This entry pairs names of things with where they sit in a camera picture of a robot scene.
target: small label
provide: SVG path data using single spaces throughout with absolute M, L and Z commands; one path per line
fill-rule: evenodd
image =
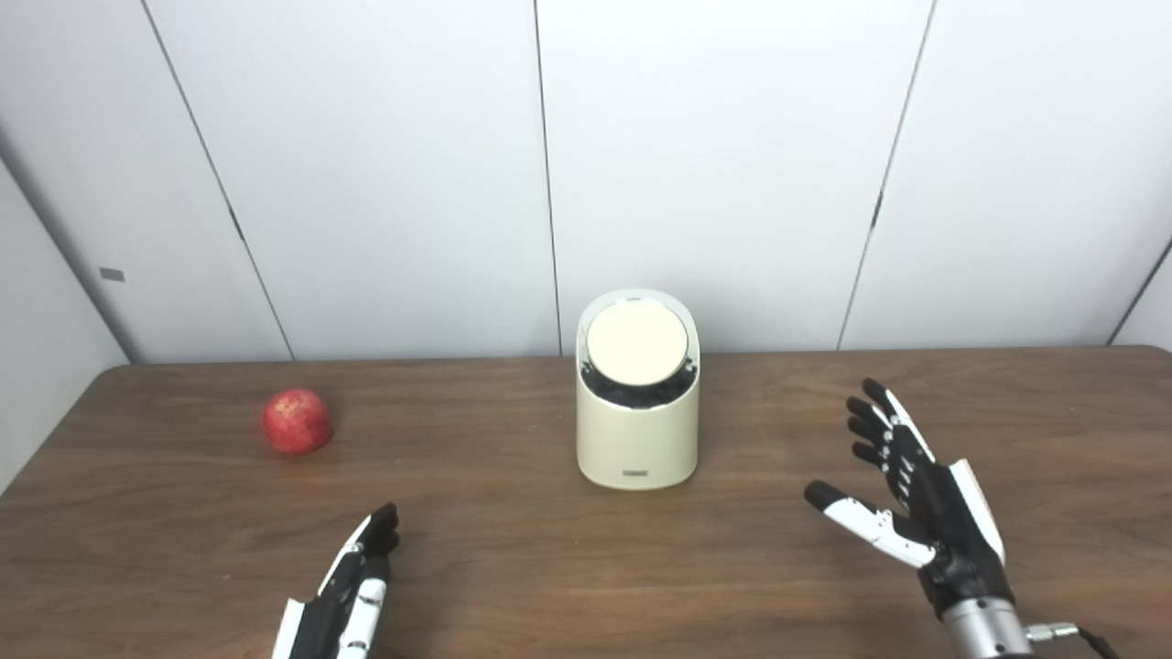
M 97 273 L 102 277 L 102 279 L 107 279 L 109 281 L 127 280 L 127 276 L 121 270 L 114 267 L 98 267 Z

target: black and white robotic hand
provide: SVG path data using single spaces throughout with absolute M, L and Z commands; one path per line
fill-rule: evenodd
M 318 596 L 289 599 L 272 659 L 366 659 L 379 626 L 398 546 L 398 512 L 388 503 L 368 515 L 334 557 Z
M 847 427 L 866 440 L 852 449 L 884 474 L 902 512 L 880 509 L 823 481 L 806 487 L 806 501 L 918 571 L 961 659 L 1036 657 L 1031 640 L 1079 633 L 1068 623 L 1022 626 L 1006 577 L 1004 545 L 968 462 L 939 464 L 894 394 L 871 379 L 863 390 L 870 401 L 846 402 Z

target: round lid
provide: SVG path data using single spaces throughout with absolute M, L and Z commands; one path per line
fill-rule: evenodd
M 662 382 L 688 354 L 680 318 L 653 300 L 622 300 L 602 310 L 586 332 L 591 362 L 620 385 Z

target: white cylindrical container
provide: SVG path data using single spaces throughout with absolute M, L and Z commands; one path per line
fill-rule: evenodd
M 578 467 L 591 481 L 652 490 L 696 469 L 700 342 L 680 300 L 631 288 L 578 324 Z

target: white wall panel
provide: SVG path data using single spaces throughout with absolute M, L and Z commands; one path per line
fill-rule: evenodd
M 1113 345 L 1150 345 L 1172 352 L 1172 260 L 1165 259 L 1156 271 Z
M 939 0 L 843 347 L 1105 342 L 1172 236 L 1170 26 Z
M 558 352 L 531 1 L 149 6 L 299 359 Z
M 0 491 L 90 381 L 125 360 L 0 163 Z
M 137 0 L 0 2 L 0 143 L 135 356 L 288 359 Z
M 563 339 L 614 288 L 833 348 L 928 1 L 538 0 Z

